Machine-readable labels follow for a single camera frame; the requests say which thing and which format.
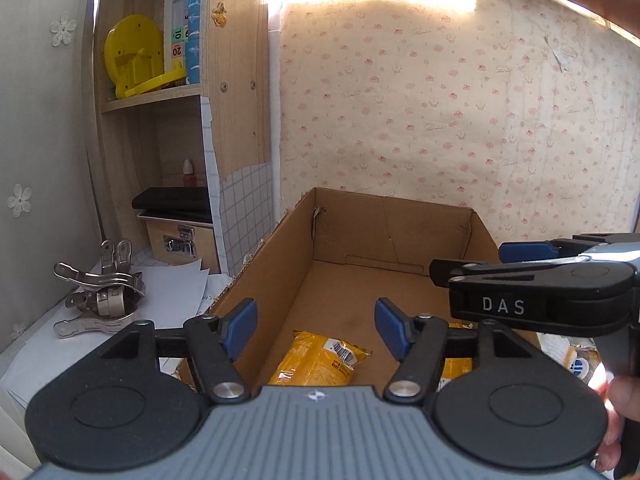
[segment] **silver screw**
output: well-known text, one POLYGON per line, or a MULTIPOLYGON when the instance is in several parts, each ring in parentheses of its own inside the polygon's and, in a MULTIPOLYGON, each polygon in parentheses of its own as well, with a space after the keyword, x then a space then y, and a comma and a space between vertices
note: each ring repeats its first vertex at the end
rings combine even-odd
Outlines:
POLYGON ((395 381, 389 385, 389 391, 396 397, 415 397, 420 393, 420 386, 413 381, 395 381))
POLYGON ((213 387, 215 396, 221 399, 237 399, 244 394, 244 386, 238 383, 219 383, 213 387))

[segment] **white curtain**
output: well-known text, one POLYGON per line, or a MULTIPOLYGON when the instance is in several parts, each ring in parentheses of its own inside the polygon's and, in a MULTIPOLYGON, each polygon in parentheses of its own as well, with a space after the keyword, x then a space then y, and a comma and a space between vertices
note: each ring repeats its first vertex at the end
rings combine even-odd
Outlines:
MULTIPOLYGON (((0 0, 0 352, 70 290, 56 262, 98 259, 81 92, 92 10, 93 0, 0 0)), ((0 390, 0 479, 39 464, 22 419, 0 390)))

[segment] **white bottle cap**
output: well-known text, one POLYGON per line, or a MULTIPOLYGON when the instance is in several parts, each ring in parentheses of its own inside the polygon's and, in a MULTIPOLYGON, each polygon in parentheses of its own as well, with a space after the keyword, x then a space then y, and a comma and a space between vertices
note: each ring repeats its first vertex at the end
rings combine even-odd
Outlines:
POLYGON ((184 159, 184 164, 182 165, 182 174, 185 174, 185 175, 193 174, 193 164, 188 158, 184 159))

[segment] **patterned wallpaper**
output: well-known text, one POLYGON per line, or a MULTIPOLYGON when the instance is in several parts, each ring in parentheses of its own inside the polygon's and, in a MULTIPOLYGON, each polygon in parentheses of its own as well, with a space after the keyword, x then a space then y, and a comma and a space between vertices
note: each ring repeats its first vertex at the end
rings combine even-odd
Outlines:
POLYGON ((497 242, 626 231, 640 49, 555 0, 282 11, 281 209, 313 186, 470 206, 497 242))

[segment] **ridged gray surface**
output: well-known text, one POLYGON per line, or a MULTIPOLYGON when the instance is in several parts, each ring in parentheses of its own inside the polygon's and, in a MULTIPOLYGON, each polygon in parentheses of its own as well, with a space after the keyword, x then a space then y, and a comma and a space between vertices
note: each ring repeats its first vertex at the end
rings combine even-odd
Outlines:
POLYGON ((239 406, 216 408, 182 449, 112 474, 46 465, 33 480, 588 480, 582 466, 540 476, 472 462, 433 432, 417 408, 379 400, 369 386, 265 386, 239 406))

